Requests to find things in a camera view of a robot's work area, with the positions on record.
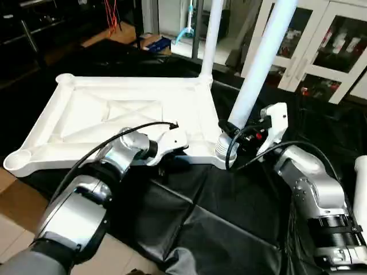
black tablecloth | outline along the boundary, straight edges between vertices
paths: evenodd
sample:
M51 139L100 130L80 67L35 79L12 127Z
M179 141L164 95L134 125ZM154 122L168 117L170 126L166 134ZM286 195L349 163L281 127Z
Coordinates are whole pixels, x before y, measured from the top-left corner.
M60 73L76 76L195 77L200 66L102 41L2 90L6 156L24 141L52 95ZM213 72L212 95L227 119L242 78ZM331 159L353 199L354 160L366 153L365 115L264 86L254 114L288 105L285 140L307 140ZM269 164L240 173L210 165L133 167L115 186L110 233L154 260L167 274L321 274L307 226L290 190ZM50 197L66 170L37 171L22 181Z

cabinet handle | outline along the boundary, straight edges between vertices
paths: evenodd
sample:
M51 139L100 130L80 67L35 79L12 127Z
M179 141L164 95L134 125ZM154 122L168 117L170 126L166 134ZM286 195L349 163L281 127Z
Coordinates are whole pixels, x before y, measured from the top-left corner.
M307 63L308 63L308 60L307 60L306 58L304 58L304 59L302 60L302 64L301 64L301 66L299 67L298 73L297 73L297 75L296 75L296 79L297 79L298 81L300 81L300 80L301 80L301 78L303 77L303 75L304 75L304 69L306 68Z
M296 60L296 57L292 58L291 63L289 64L289 67L287 69L286 77L290 77L292 75L291 72L293 71L294 62L296 62Z

red wires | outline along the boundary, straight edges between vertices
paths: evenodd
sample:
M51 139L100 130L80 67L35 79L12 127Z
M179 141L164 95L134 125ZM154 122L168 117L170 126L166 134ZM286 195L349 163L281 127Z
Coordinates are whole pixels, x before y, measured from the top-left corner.
M104 5L106 7L107 23L110 29L110 35L111 33L114 33L116 31L116 27L118 24L118 20L116 16L117 4L116 4L116 0L114 1L115 1L115 4L114 4L114 8L112 9L110 5L110 0L104 0Z

white cylindrical pole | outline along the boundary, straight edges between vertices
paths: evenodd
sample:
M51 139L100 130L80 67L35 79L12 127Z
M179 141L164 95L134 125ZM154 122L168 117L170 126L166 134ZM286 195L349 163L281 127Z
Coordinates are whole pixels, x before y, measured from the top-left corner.
M277 0L260 46L246 75L228 121L242 129L250 116L280 44L292 20L298 0Z
M188 31L191 31L191 20L193 18L193 14L194 14L194 6L193 6L193 1L194 0L190 0L190 6L189 6L189 15L188 15Z
M217 40L222 17L224 0L213 0L210 10L208 32L206 34L204 59L202 61L200 76L211 76L216 54Z
M363 228L362 235L367 239L367 156L356 159L354 166L357 172L356 191L354 193L353 212L356 220Z

white tray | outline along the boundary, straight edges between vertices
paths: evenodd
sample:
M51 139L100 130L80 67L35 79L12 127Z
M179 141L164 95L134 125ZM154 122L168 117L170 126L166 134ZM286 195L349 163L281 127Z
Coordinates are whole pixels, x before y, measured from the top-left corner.
M70 168L120 129L153 121L177 122L186 131L189 148L184 158L189 162L217 161L214 147L221 130L210 79L61 74L56 81L55 92L23 145L4 160L4 168L15 176ZM157 140L167 130L166 125L155 125L139 131Z

